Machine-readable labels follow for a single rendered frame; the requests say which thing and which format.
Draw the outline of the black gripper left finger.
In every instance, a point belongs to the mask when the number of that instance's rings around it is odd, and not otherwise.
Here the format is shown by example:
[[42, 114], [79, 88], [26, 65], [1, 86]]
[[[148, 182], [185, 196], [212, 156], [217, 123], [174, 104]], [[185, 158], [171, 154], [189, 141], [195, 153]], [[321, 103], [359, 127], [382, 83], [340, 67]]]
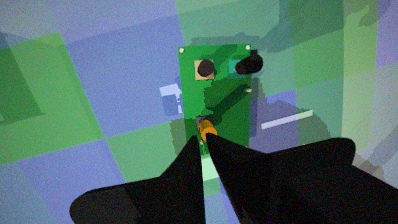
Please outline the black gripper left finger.
[[206, 224], [197, 135], [160, 177], [89, 190], [69, 213], [75, 224]]

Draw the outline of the green circuit board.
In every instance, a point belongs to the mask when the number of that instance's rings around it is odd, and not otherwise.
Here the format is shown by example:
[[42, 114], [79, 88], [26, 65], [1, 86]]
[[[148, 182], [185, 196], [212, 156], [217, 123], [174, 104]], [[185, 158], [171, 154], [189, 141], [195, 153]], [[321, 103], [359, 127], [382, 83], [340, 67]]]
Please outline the green circuit board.
[[200, 155], [210, 154], [210, 132], [249, 148], [250, 73], [263, 67], [258, 49], [251, 43], [177, 49], [186, 142], [197, 135]]

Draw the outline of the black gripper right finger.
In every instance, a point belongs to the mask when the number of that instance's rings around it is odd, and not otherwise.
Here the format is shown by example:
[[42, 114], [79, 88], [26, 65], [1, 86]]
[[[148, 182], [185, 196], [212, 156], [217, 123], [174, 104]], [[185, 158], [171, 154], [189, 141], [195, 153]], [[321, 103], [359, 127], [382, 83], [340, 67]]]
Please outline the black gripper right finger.
[[265, 153], [206, 133], [211, 160], [240, 224], [276, 224], [284, 180], [342, 163], [353, 164], [356, 145], [331, 138]]

